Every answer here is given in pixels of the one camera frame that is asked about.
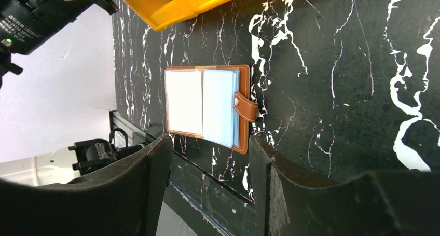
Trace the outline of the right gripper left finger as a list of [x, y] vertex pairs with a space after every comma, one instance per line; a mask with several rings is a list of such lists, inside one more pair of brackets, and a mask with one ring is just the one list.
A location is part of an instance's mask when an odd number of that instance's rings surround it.
[[67, 184], [1, 181], [1, 235], [155, 235], [172, 150], [162, 136]]

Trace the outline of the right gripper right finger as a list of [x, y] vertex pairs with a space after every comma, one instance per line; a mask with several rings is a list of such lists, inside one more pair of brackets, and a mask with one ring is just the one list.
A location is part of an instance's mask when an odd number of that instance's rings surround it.
[[366, 171], [336, 183], [249, 138], [258, 235], [439, 235], [439, 172]]

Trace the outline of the brown leather card holder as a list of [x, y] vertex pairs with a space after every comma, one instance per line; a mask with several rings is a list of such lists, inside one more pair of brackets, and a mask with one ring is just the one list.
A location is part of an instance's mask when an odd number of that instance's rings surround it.
[[248, 65], [169, 66], [164, 72], [166, 129], [248, 151], [258, 104], [250, 99]]

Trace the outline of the yellow three-compartment bin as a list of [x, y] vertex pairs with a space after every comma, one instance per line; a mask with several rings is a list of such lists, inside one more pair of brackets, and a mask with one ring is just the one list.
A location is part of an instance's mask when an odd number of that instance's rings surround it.
[[161, 31], [231, 0], [124, 0], [153, 30]]

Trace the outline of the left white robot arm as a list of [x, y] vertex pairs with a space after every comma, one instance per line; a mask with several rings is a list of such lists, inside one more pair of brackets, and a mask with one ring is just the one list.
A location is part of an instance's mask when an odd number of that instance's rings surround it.
[[[13, 54], [29, 55], [94, 4], [110, 15], [118, 11], [114, 0], [1, 0], [1, 75], [20, 75]], [[1, 180], [33, 187], [68, 183], [118, 158], [110, 140], [87, 140], [67, 151], [4, 162]]]

